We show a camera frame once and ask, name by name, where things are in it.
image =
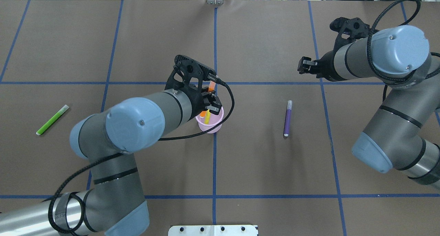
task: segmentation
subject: robotic arm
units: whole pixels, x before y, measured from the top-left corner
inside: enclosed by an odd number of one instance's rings
[[[177,75],[183,81],[177,81]],[[197,86],[190,83],[192,78]],[[90,161],[95,188],[59,196],[69,178],[47,201],[0,214],[0,236],[82,236],[100,231],[107,236],[137,236],[144,232],[149,215],[132,153],[153,145],[204,110],[220,112],[220,100],[215,91],[202,87],[203,81],[228,88],[213,69],[176,56],[165,91],[124,100],[75,125],[70,145]]]
[[[393,90],[360,134],[353,155],[381,173],[395,168],[419,184],[440,189],[440,148],[418,136],[440,108],[440,75],[436,75],[440,61],[429,53],[420,29],[401,25],[376,31],[374,27],[359,18],[336,19],[330,24],[339,33],[333,51],[315,61],[301,58],[298,71],[329,81],[366,77],[384,81]]]

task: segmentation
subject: light blue joint cap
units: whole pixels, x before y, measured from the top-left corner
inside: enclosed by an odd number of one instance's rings
[[[106,236],[138,236],[150,225],[146,201],[105,232]]]
[[[371,58],[382,72],[402,75],[419,68],[428,58],[429,42],[415,26],[388,28],[373,35]]]
[[[93,115],[90,115],[90,116],[86,117],[85,119],[81,120],[81,122],[77,123],[70,131],[70,136],[69,136],[70,147],[77,154],[77,156],[79,156],[83,159],[87,159],[87,157],[81,152],[81,149],[80,149],[80,143],[79,143],[80,131],[81,131],[82,125],[84,125],[85,121],[87,121]]]
[[[380,173],[387,173],[393,168],[388,156],[366,133],[360,133],[359,138],[352,148],[352,153],[360,161]]]
[[[153,101],[135,97],[108,110],[107,135],[116,147],[129,153],[149,147],[165,129],[165,116]]]

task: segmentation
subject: blue grid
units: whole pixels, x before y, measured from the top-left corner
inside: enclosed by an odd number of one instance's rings
[[[8,56],[6,58],[5,64],[3,66],[2,73],[0,75],[0,84],[2,85],[19,85],[19,84],[41,84],[41,85],[105,85],[104,95],[102,99],[101,111],[104,110],[105,102],[107,98],[107,91],[109,85],[164,85],[166,82],[164,81],[110,81],[111,68],[113,64],[113,56],[116,48],[116,42],[118,38],[118,30],[119,24],[121,21],[121,14],[124,1],[121,0],[119,14],[118,14],[118,22],[116,25],[115,36],[113,41],[112,52],[110,56],[110,63],[107,73],[106,81],[2,81],[5,71],[8,66],[9,59],[12,55],[15,42],[19,36],[20,29],[23,25],[30,0],[27,2],[26,7],[24,9],[21,21],[17,28],[17,31],[14,36],[14,40],[11,44],[11,48],[9,50]],[[402,13],[404,19],[407,20],[404,5],[401,4]],[[316,58],[319,58],[318,47],[316,43],[315,36],[315,27],[313,24],[313,13],[311,9],[311,3],[308,1],[308,9],[310,14],[310,23],[313,35],[313,42],[315,48]],[[217,8],[214,9],[214,68],[217,70]],[[337,189],[337,194],[326,194],[326,195],[217,195],[217,134],[213,134],[213,163],[212,163],[212,195],[145,195],[146,199],[211,199],[212,200],[212,223],[215,225],[216,222],[216,199],[321,199],[321,198],[334,198],[338,199],[340,214],[341,214],[341,223],[344,236],[347,235],[345,228],[345,220],[344,220],[344,211],[342,206],[342,198],[350,199],[350,198],[392,198],[392,197],[440,197],[440,194],[437,193],[422,193],[422,194],[341,194],[338,180],[338,170],[336,165],[336,159],[334,155],[333,148],[333,139],[331,134],[331,126],[330,120],[328,116],[327,102],[325,97],[324,85],[383,85],[382,82],[328,82],[323,81],[322,79],[319,82],[228,82],[230,85],[318,85],[321,87],[322,93],[322,102],[324,106],[324,112],[326,116],[327,122],[327,131],[330,139],[331,146],[331,154],[333,159],[333,170],[335,177],[335,184]],[[440,125],[440,117],[438,113],[435,113],[437,117],[437,121]],[[90,188],[91,182],[91,174],[89,174],[87,189]],[[51,195],[0,195],[0,199],[46,199]]]

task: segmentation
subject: yellow marker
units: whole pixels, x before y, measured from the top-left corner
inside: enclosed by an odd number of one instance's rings
[[[216,83],[215,83],[214,81],[210,81],[210,82],[209,82],[209,87],[208,87],[208,92],[212,92],[212,91],[214,91],[215,88],[216,88]],[[206,115],[206,111],[202,111],[202,112],[200,113],[200,118],[204,118],[205,115]]]
[[[209,120],[211,119],[211,113],[209,110],[206,111],[205,124],[209,124]]]

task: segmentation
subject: silver metal tube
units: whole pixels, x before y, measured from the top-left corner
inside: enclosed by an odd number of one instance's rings
[[[77,193],[83,199],[86,192]],[[57,207],[59,198],[55,201],[53,213]],[[50,201],[38,203],[34,206],[16,211],[0,214],[0,236],[59,236],[52,228],[47,219]],[[81,216],[79,202],[71,199],[67,205],[67,223],[73,228],[77,225]],[[92,233],[85,224],[76,231],[79,235]]]

